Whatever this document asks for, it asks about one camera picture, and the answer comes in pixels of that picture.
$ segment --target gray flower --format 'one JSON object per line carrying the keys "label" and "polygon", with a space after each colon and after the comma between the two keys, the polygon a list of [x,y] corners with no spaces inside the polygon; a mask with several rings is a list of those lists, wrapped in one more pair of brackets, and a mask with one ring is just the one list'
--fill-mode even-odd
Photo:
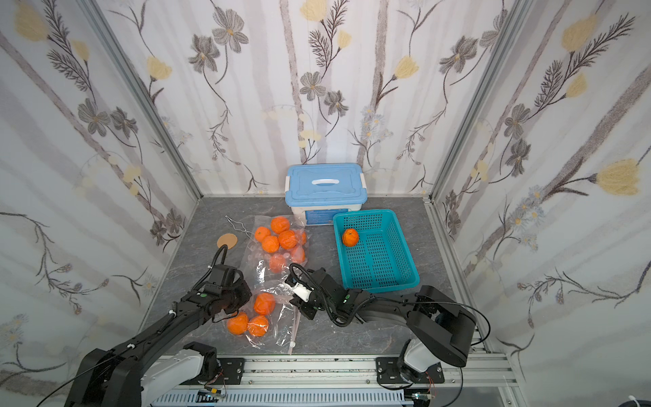
{"label": "gray flower", "polygon": [[174,208],[171,208],[167,214],[167,217],[165,218],[165,224],[169,229],[169,232],[178,233],[179,228],[182,227],[182,222],[183,219],[181,218],[181,215],[177,214]]}
{"label": "gray flower", "polygon": [[249,39],[247,36],[242,34],[242,28],[244,28],[244,20],[233,10],[224,11],[215,7],[215,13],[212,15],[217,24],[222,26],[222,28],[215,28],[212,31],[212,34],[215,36],[215,41],[221,45],[230,45],[230,48],[233,52],[240,53],[242,47],[240,44],[248,44]]}
{"label": "gray flower", "polygon": [[482,34],[482,39],[479,40],[480,46],[491,47],[491,49],[493,49],[493,46],[497,42],[497,37],[499,37],[499,33],[502,30],[502,26],[504,25],[504,20],[506,19],[507,14],[508,12],[505,9],[502,9],[502,11],[493,19],[493,27],[495,29],[484,31]]}
{"label": "gray flower", "polygon": [[451,50],[454,53],[453,56],[441,58],[439,61],[439,64],[441,64],[439,71],[442,74],[446,74],[450,68],[454,68],[457,72],[464,70],[465,60],[472,59],[477,55],[477,39],[466,38],[464,35],[456,42],[456,45]]}
{"label": "gray flower", "polygon": [[167,229],[163,225],[163,221],[155,221],[149,233],[152,234],[152,238],[156,239],[156,245],[160,246],[165,241],[163,236],[167,233]]}
{"label": "gray flower", "polygon": [[317,96],[321,97],[326,95],[326,87],[319,85],[321,83],[321,73],[319,72],[305,72],[301,76],[301,83],[303,87],[300,92],[301,94],[307,94],[308,100],[314,100]]}
{"label": "gray flower", "polygon": [[126,112],[121,108],[116,107],[113,113],[111,113],[111,118],[113,119],[113,127],[116,130],[122,130],[127,139],[131,136],[132,130],[134,133],[138,132],[138,125],[136,125],[135,119],[127,119]]}
{"label": "gray flower", "polygon": [[445,204],[449,207],[456,204],[456,194],[454,190],[450,190],[450,193],[445,197]]}
{"label": "gray flower", "polygon": [[325,96],[324,103],[330,108],[327,111],[328,115],[332,115],[335,111],[339,112],[340,116],[346,115],[346,110],[348,106],[344,106],[341,102],[344,100],[344,97],[341,95],[341,91],[337,92],[328,92]]}
{"label": "gray flower", "polygon": [[450,229],[450,234],[455,235],[456,230],[461,227],[461,219],[459,219],[459,214],[453,210],[448,215],[448,229]]}
{"label": "gray flower", "polygon": [[529,159],[530,150],[531,144],[527,144],[527,142],[522,139],[518,140],[517,143],[514,143],[511,146],[511,157],[508,158],[506,164],[513,165],[513,171],[511,171],[512,176],[518,176],[525,173],[522,161]]}
{"label": "gray flower", "polygon": [[95,134],[99,132],[100,136],[106,135],[106,127],[111,123],[108,113],[101,111],[97,113],[97,105],[90,99],[86,98],[86,102],[79,105],[77,108],[77,115],[81,121],[88,123],[88,132]]}
{"label": "gray flower", "polygon": [[525,109],[522,103],[514,107],[511,111],[511,117],[504,120],[504,124],[506,124],[504,136],[519,139],[525,132],[522,130],[522,124],[529,120],[529,113],[531,113],[531,109]]}
{"label": "gray flower", "polygon": [[219,50],[212,42],[212,37],[193,35],[192,50],[197,54],[188,58],[187,61],[194,66],[195,71],[202,73],[206,65],[213,72],[217,71],[215,58],[219,56]]}

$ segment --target metal mounting plate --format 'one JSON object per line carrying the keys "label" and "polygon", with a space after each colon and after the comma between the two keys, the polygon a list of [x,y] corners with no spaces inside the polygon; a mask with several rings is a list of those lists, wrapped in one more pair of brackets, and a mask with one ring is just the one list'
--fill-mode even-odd
{"label": "metal mounting plate", "polygon": [[[400,370],[398,369],[398,358],[376,358],[376,372],[378,373],[378,383],[379,384],[406,384],[405,381],[400,377]],[[427,373],[430,375],[434,384],[440,384],[445,382],[445,377],[443,376],[443,369],[441,368],[440,363],[430,366],[427,369]],[[418,384],[429,384],[429,381],[426,378],[416,381]]]}

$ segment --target plastic bag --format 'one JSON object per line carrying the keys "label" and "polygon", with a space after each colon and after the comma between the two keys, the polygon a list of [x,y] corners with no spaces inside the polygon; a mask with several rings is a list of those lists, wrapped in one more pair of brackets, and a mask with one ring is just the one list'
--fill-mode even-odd
{"label": "plastic bag", "polygon": [[[253,230],[257,231],[261,227],[271,230],[271,221],[279,216],[256,216]],[[291,249],[285,249],[282,246],[274,253],[268,253],[262,248],[262,244],[254,237],[249,239],[244,256],[242,259],[242,272],[247,281],[253,282],[257,287],[268,281],[278,281],[282,283],[289,274],[289,265],[292,262],[299,263],[302,266],[307,264],[309,237],[305,230],[305,225],[296,221],[293,215],[284,216],[290,223],[290,231],[296,236],[296,245]],[[271,232],[270,236],[278,237],[278,234]]]}
{"label": "plastic bag", "polygon": [[[249,318],[249,329],[242,336],[255,348],[269,353],[291,354],[301,315],[293,305],[289,304],[292,292],[284,284],[284,280],[289,274],[290,263],[297,262],[301,265],[307,263],[308,236],[304,224],[297,222],[294,216],[284,216],[289,222],[288,230],[292,231],[296,241],[291,241],[289,245],[285,244],[288,248],[279,247],[273,253],[267,252],[263,249],[262,242],[256,239],[255,231],[260,227],[267,228],[269,236],[277,238],[280,234],[273,232],[271,227],[271,222],[275,218],[279,217],[255,217],[254,236],[249,239],[240,264],[240,270],[246,281],[251,284],[253,294],[251,300],[240,308],[240,312],[246,313]],[[255,309],[256,300],[262,293],[271,294],[275,300],[275,307],[268,315],[260,315],[265,313],[264,307]]]}

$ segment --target mesh basket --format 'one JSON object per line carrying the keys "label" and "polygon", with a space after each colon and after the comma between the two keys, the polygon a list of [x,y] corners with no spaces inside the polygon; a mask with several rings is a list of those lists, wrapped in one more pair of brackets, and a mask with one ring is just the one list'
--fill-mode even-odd
{"label": "mesh basket", "polygon": [[[333,223],[345,288],[386,292],[420,283],[395,212],[388,209],[347,212],[335,215]],[[346,229],[359,233],[359,242],[353,247],[341,242]]]}

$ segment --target floral wallpaper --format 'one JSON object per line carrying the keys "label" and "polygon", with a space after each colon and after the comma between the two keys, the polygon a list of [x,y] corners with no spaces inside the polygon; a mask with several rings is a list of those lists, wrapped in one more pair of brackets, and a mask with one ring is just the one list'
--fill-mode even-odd
{"label": "floral wallpaper", "polygon": [[651,397],[650,6],[534,2],[434,200],[532,407]]}
{"label": "floral wallpaper", "polygon": [[0,398],[34,406],[139,330],[196,199],[75,3],[0,10]]}
{"label": "floral wallpaper", "polygon": [[429,194],[513,4],[98,2],[205,194],[339,162]]}

